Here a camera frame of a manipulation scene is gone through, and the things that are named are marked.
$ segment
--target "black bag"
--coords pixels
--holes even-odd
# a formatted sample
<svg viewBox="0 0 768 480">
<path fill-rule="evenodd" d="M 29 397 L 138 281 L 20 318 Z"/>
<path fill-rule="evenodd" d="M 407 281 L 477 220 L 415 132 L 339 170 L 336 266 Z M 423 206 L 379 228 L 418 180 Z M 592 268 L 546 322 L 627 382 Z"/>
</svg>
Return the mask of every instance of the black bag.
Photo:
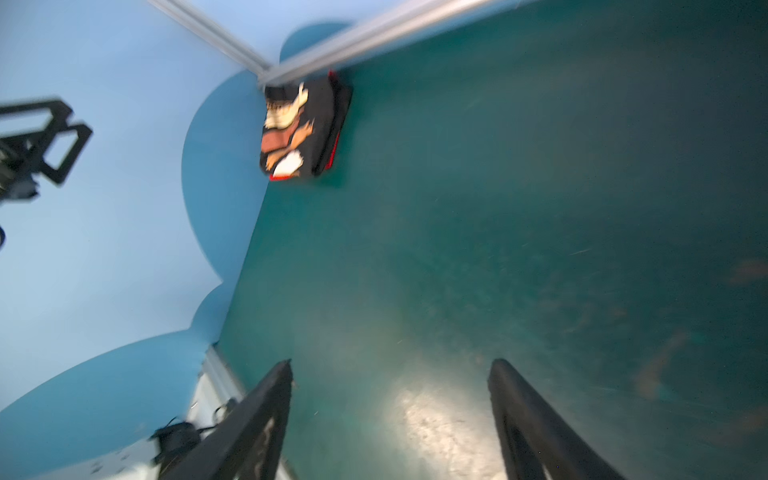
<svg viewBox="0 0 768 480">
<path fill-rule="evenodd" d="M 270 180 L 317 177 L 333 164 L 352 89 L 330 72 L 299 85 L 266 87 L 261 169 Z"/>
</svg>

